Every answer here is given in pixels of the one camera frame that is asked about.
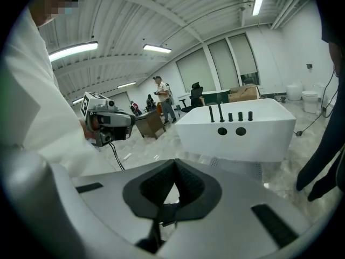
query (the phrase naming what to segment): cable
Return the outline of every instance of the cable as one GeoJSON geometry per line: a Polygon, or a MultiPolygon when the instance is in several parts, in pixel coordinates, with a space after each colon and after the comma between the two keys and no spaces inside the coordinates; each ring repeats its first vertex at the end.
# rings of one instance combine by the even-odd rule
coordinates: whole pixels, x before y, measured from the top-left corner
{"type": "Polygon", "coordinates": [[[122,163],[121,163],[121,161],[120,161],[120,159],[119,159],[119,157],[118,157],[118,154],[117,154],[117,152],[116,152],[116,149],[115,149],[114,144],[109,143],[109,146],[112,148],[113,153],[114,153],[114,156],[115,156],[115,159],[116,159],[116,161],[118,162],[118,164],[119,164],[119,166],[120,166],[121,170],[123,170],[123,171],[124,171],[124,170],[125,170],[125,168],[123,167],[123,165],[122,165],[122,163]]]}
{"type": "MultiPolygon", "coordinates": [[[[330,82],[332,81],[332,78],[333,78],[334,73],[335,73],[335,67],[333,68],[332,76],[330,76],[330,80],[329,80],[328,84],[326,85],[325,91],[323,92],[323,95],[322,95],[322,100],[321,100],[321,114],[320,114],[318,117],[316,117],[316,119],[315,119],[309,126],[307,126],[303,131],[293,132],[296,136],[302,136],[302,133],[303,133],[304,131],[306,131],[308,128],[310,128],[310,126],[311,126],[312,124],[314,124],[314,123],[316,122],[316,120],[318,120],[319,117],[322,116],[323,99],[324,99],[324,97],[325,97],[325,92],[326,92],[327,86],[328,86],[328,85],[330,84],[330,82]]],[[[337,92],[338,92],[338,90],[334,93],[334,95],[333,95],[333,97],[331,98],[329,104],[328,104],[325,108],[327,108],[327,107],[330,105],[330,103],[332,102],[332,100],[333,100],[334,96],[337,94],[337,92]]]]}

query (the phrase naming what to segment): window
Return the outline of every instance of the window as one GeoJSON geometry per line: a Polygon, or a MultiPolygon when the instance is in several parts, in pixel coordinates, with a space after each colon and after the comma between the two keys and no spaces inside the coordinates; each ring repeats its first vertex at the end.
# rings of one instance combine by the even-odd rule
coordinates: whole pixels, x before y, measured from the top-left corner
{"type": "Polygon", "coordinates": [[[239,82],[235,64],[226,40],[223,39],[209,45],[209,49],[217,69],[221,88],[230,89],[238,87],[239,82]]]}
{"type": "Polygon", "coordinates": [[[203,91],[216,90],[211,70],[203,49],[200,49],[176,62],[186,92],[190,92],[192,84],[199,82],[203,91]]]}
{"type": "Polygon", "coordinates": [[[245,35],[229,38],[241,74],[242,84],[260,85],[252,49],[245,35]]]}

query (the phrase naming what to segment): desk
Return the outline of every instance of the desk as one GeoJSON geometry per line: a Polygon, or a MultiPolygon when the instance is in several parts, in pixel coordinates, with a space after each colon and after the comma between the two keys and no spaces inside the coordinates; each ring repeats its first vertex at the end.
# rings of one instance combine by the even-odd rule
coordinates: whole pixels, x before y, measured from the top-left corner
{"type": "Polygon", "coordinates": [[[157,139],[156,132],[160,128],[166,131],[157,110],[136,117],[135,124],[143,138],[145,135],[147,135],[149,137],[154,137],[155,139],[157,139]]]}
{"type": "MultiPolygon", "coordinates": [[[[202,97],[204,98],[205,104],[209,103],[216,103],[217,102],[217,94],[220,94],[223,103],[228,103],[229,99],[227,97],[230,94],[230,89],[225,90],[215,90],[215,91],[203,91],[202,97]]],[[[186,93],[180,97],[177,97],[178,100],[185,99],[185,103],[187,106],[190,106],[190,93],[186,93]]]]}

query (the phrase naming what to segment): cardboard box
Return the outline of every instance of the cardboard box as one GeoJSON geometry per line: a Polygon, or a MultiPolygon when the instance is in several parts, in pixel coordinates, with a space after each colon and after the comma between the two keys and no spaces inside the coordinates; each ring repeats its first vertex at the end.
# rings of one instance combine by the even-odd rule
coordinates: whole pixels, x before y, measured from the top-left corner
{"type": "Polygon", "coordinates": [[[255,84],[247,84],[241,87],[231,88],[230,91],[231,94],[228,95],[230,103],[235,101],[256,100],[260,98],[257,85],[255,84]]]}

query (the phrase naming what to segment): jeans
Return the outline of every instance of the jeans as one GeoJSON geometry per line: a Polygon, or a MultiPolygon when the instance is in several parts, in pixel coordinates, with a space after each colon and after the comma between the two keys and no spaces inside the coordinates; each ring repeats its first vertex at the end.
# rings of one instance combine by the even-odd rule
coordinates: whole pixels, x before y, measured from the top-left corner
{"type": "Polygon", "coordinates": [[[174,110],[173,110],[173,108],[171,106],[170,98],[166,99],[163,102],[161,102],[161,106],[162,106],[162,111],[163,111],[164,118],[165,118],[166,121],[168,121],[168,112],[170,113],[170,116],[173,119],[176,119],[175,112],[174,112],[174,110]]]}
{"type": "MultiPolygon", "coordinates": [[[[333,112],[329,118],[328,125],[317,150],[298,174],[296,183],[297,190],[302,190],[311,183],[345,143],[344,78],[345,66],[343,64],[343,68],[339,75],[338,94],[333,112]]],[[[339,161],[340,157],[335,160],[327,175],[315,183],[313,190],[310,193],[313,198],[321,197],[336,186],[335,174],[339,161]]]]}

